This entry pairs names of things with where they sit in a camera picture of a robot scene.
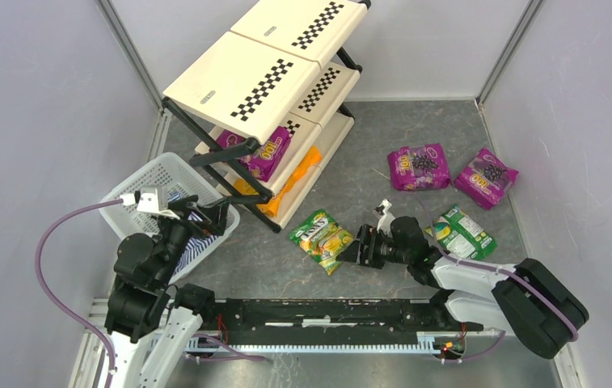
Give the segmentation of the green yellow candy bag front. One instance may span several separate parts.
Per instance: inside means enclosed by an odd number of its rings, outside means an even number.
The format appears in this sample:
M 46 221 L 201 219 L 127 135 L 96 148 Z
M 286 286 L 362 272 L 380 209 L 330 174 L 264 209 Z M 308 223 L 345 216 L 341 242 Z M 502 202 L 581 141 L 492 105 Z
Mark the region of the green yellow candy bag front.
M 326 210 L 318 209 L 291 231 L 289 239 L 330 276 L 341 265 L 338 256 L 354 237 Z

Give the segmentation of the orange candy bag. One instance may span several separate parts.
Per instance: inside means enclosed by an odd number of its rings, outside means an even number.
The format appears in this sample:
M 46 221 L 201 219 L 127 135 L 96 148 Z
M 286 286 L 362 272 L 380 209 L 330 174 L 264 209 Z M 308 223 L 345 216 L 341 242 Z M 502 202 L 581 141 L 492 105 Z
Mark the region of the orange candy bag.
M 322 155 L 316 146 L 311 146 L 304 158 L 300 161 L 298 166 L 294 169 L 291 176 L 287 179 L 285 186 L 281 189 L 276 198 L 281 198 L 284 194 L 289 192 L 293 186 L 302 179 L 308 170 L 317 165 L 322 160 Z
M 293 176 L 289 177 L 287 182 L 285 183 L 285 186 L 280 190 L 277 195 L 275 195 L 266 204 L 258 204 L 257 208 L 268 217 L 276 217 L 279 212 L 283 196 L 292 189 L 296 181 L 297 180 Z M 244 179 L 237 179 L 233 183 L 233 187 L 243 195 L 257 195 L 257 191 L 253 187 L 251 187 Z

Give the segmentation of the green candy bag back side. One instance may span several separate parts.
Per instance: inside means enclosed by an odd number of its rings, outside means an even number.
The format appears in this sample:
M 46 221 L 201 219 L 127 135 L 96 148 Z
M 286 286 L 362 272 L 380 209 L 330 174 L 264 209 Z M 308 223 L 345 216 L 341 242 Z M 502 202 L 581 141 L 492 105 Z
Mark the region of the green candy bag back side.
M 457 205 L 424 231 L 445 250 L 463 259 L 482 261 L 497 248 L 495 238 Z

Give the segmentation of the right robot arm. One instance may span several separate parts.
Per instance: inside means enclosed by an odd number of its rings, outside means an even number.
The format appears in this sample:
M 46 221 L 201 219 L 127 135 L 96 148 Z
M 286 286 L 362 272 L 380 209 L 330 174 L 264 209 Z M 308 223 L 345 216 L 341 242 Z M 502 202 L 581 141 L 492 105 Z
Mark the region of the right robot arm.
M 386 229 L 363 225 L 337 259 L 375 269 L 403 264 L 417 283 L 436 290 L 431 303 L 438 322 L 478 323 L 513 334 L 544 359 L 577 341 L 590 318 L 540 261 L 499 266 L 460 259 L 432 245 L 414 217 L 397 217 Z

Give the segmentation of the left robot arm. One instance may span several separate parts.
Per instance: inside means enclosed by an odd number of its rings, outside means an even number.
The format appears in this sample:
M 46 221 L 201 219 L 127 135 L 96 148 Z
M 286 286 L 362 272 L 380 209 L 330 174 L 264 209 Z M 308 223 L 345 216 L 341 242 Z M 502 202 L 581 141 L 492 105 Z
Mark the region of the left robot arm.
M 175 295 L 167 290 L 191 239 L 225 233 L 230 204 L 220 199 L 201 205 L 196 195 L 169 203 L 157 192 L 144 191 L 126 195 L 124 202 L 150 215 L 159 232 L 131 234 L 118 246 L 104 323 L 112 341 L 107 385 L 153 386 L 169 378 L 173 357 L 212 316 L 214 291 L 196 285 L 185 285 Z

